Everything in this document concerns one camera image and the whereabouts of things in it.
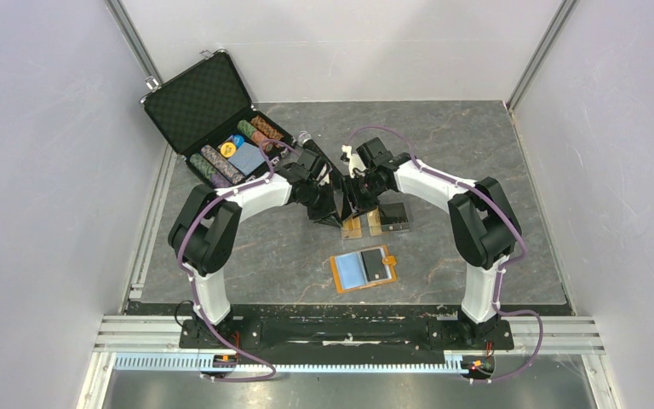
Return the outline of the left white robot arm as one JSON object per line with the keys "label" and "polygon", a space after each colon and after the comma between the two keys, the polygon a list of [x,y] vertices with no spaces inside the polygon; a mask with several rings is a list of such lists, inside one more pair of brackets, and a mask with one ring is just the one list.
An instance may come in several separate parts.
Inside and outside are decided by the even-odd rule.
{"label": "left white robot arm", "polygon": [[269,164],[264,175],[232,187],[195,187],[183,205],[168,243],[189,282],[193,310],[204,322],[201,336],[213,347],[227,345],[233,324],[224,280],[239,224],[266,210],[297,203],[311,220],[341,225],[333,198],[334,166],[321,154],[306,149],[295,162]]}

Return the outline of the black VIP card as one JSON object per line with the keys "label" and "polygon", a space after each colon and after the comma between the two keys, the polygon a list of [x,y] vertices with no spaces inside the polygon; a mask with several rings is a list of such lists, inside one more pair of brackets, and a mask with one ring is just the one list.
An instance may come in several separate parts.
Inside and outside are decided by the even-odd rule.
{"label": "black VIP card", "polygon": [[361,251],[360,257],[368,284],[388,281],[393,277],[391,266],[385,262],[387,256],[383,248]]}

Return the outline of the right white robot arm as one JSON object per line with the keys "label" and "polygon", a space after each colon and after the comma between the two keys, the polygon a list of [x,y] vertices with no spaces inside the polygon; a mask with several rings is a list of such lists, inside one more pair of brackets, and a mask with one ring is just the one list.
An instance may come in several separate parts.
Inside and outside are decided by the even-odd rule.
{"label": "right white robot arm", "polygon": [[502,276],[516,247],[524,248],[516,215],[494,178],[481,181],[452,176],[425,164],[411,153],[394,155],[373,138],[358,147],[344,145],[351,201],[360,210],[376,206],[388,190],[415,196],[450,217],[459,255],[467,264],[465,295],[457,334],[469,348],[492,335],[491,321],[500,308]]}

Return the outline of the orange leather card holder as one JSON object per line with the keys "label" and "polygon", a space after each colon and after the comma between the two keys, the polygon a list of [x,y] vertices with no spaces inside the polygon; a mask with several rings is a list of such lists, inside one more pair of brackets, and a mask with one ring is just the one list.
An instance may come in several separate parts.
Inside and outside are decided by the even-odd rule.
{"label": "orange leather card holder", "polygon": [[[393,277],[388,281],[368,284],[364,275],[364,268],[361,261],[360,252],[374,248],[384,249],[387,256],[385,258],[385,262],[391,266]],[[397,264],[396,258],[389,251],[386,245],[372,246],[360,251],[352,251],[336,256],[331,256],[329,262],[333,280],[335,281],[336,291],[340,294],[363,290],[378,285],[390,284],[398,279],[395,272],[395,266]]]}

